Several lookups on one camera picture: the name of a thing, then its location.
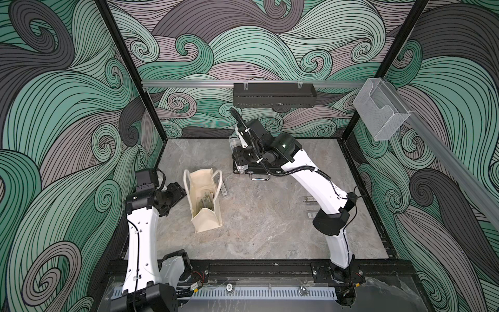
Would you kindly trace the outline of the cream canvas tote bag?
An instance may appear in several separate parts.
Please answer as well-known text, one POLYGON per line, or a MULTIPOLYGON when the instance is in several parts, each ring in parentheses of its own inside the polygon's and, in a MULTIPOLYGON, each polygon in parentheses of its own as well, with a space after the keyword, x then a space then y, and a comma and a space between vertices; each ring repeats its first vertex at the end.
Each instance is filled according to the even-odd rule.
POLYGON ((219 197, 222 190, 221 170, 184 170, 183 183, 191 210, 195 233, 214 230, 223 226, 219 197))

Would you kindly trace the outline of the green label compass case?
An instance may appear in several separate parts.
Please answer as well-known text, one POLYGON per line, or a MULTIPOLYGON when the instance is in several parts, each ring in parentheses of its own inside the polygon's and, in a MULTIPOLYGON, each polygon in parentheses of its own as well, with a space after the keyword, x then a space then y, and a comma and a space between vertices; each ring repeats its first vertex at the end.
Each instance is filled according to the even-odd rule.
POLYGON ((199 211, 202 209, 214 210, 214 201, 211 194, 205 194, 197 199, 197 207, 199 211))

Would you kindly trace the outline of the clear compass case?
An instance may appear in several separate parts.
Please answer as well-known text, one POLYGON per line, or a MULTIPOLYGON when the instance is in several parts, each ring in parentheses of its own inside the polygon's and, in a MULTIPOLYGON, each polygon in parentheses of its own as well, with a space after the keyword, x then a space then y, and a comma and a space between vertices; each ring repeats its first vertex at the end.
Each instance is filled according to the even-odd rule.
POLYGON ((302 200, 306 205, 318 205, 317 200, 313 196, 304 196, 302 200))
POLYGON ((306 214, 307 214, 307 217, 309 219, 314 219, 317 214, 319 213, 319 211, 307 211, 306 214))

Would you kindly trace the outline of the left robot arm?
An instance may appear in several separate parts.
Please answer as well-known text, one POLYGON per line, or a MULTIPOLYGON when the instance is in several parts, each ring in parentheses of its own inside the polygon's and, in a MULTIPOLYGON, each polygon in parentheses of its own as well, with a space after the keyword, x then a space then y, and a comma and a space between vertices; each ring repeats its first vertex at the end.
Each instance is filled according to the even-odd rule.
POLYGON ((111 311, 178 311, 179 282, 188 280, 192 267, 188 254, 178 250, 157 257, 156 232, 161 217, 187 195, 179 183, 158 189, 140 185, 126 198, 129 228, 126 278, 120 297, 111 300, 111 311))

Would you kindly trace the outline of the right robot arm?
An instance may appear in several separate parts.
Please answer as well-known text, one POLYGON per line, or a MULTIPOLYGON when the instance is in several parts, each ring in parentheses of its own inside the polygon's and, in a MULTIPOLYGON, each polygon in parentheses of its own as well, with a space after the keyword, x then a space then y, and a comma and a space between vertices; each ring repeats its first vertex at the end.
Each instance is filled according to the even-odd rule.
POLYGON ((272 136, 258 120, 246 122, 239 115, 236 120, 237 136, 231 143, 234 172, 254 181, 293 177, 320 206, 313 226, 326 236, 332 265, 349 269, 353 253, 346 228, 358 196, 336 186, 292 135, 272 136))

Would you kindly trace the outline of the black wall shelf tray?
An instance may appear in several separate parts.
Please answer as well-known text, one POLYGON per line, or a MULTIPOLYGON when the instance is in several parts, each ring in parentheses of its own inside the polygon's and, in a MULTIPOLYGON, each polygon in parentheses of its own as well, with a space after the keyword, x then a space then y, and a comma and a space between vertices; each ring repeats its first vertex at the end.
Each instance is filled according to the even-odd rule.
POLYGON ((239 108, 313 107, 317 91, 310 83, 237 83, 233 104, 239 108))

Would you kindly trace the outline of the clear acrylic wall holder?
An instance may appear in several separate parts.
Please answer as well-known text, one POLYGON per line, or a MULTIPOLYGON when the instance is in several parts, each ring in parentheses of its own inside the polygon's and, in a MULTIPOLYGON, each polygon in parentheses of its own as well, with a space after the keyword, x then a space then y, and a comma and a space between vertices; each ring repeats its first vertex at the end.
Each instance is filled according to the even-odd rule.
POLYGON ((375 141, 388 141, 410 117, 396 88, 382 78, 367 79, 353 106, 375 141))

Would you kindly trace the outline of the aluminium rail right wall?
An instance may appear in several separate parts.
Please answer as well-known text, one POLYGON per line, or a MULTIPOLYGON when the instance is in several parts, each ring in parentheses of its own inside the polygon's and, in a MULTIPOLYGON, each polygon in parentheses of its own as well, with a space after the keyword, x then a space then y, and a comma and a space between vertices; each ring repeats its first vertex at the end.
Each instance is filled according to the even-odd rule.
POLYGON ((399 90, 385 80, 382 80, 382 85, 386 87, 395 110, 409 116, 406 121, 443 163, 468 198, 497 228, 498 189, 487 174, 469 168, 463 162, 463 156, 468 155, 477 165, 485 164, 488 160, 488 149, 484 146, 486 135, 468 136, 467 131, 472 126, 465 125, 465 114, 455 110, 454 105, 442 109, 438 101, 409 85, 399 90))

